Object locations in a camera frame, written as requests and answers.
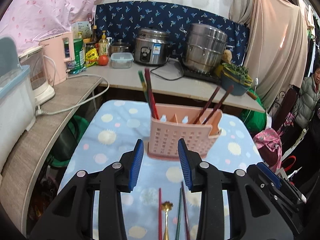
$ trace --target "green chopstick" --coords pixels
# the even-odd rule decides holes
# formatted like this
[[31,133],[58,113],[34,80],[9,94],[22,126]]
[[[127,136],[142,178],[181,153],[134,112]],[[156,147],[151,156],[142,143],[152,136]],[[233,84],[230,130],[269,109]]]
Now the green chopstick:
[[179,207],[178,207],[178,222],[177,222],[176,236],[175,236],[174,240],[179,240],[180,222],[181,222],[181,205],[182,205],[181,200],[182,200],[182,188],[180,188]]
[[140,82],[141,82],[141,85],[142,85],[142,91],[144,93],[144,96],[146,98],[147,103],[149,103],[148,94],[147,94],[147,86],[146,86],[146,82],[145,82],[144,77],[143,77],[142,70],[139,70],[138,74],[139,74]]

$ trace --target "navy floral curtain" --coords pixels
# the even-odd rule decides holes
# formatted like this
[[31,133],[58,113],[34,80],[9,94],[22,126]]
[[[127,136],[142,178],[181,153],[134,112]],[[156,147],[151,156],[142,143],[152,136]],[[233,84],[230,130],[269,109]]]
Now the navy floral curtain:
[[228,35],[228,45],[234,46],[232,62],[240,65],[249,38],[249,29],[216,14],[172,3],[131,1],[97,5],[98,35],[106,31],[113,41],[122,39],[134,46],[140,28],[157,28],[170,34],[172,57],[181,57],[189,24],[208,24]]

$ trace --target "tomato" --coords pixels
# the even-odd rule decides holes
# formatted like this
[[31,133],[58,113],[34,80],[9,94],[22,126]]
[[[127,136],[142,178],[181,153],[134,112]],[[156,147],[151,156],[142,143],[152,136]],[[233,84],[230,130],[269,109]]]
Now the tomato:
[[98,64],[100,66],[105,66],[105,65],[108,65],[108,62],[109,62],[109,58],[107,55],[101,55],[99,58],[98,58]]

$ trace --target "light blue tablecloth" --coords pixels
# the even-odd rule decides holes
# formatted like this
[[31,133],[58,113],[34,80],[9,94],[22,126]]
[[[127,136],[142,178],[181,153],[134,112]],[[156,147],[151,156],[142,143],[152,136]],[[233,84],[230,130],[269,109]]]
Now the light blue tablecloth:
[[[223,114],[219,127],[222,128],[222,134],[205,158],[207,162],[215,165],[219,170],[234,172],[239,168],[246,170],[250,164],[262,161],[249,132],[237,117]],[[149,129],[150,110],[146,103],[118,100],[104,103],[76,148],[62,179],[60,190],[77,171],[86,170],[88,173],[102,171],[111,163],[119,161],[124,152],[132,151],[137,139],[142,139],[145,154],[137,186],[130,194],[122,193],[127,236],[128,239],[157,239],[158,188],[161,187],[162,200],[168,200],[174,205],[172,211],[169,212],[169,236],[173,240],[183,175],[179,162],[155,160],[147,156]],[[98,239],[98,198],[99,194],[96,194],[93,221],[94,239]],[[195,239],[201,194],[186,191],[186,198],[191,238]],[[228,202],[225,192],[224,205],[225,238],[229,239]],[[183,216],[180,239],[185,239]]]

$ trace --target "plastic food container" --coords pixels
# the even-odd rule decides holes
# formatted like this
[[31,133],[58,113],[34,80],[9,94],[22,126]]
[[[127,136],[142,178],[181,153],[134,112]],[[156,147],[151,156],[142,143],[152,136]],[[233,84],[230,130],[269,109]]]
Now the plastic food container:
[[110,61],[112,68],[130,68],[133,56],[129,52],[116,52],[111,55]]
[[20,66],[11,38],[0,39],[0,170],[24,130],[34,124],[35,98],[29,79],[30,67]]

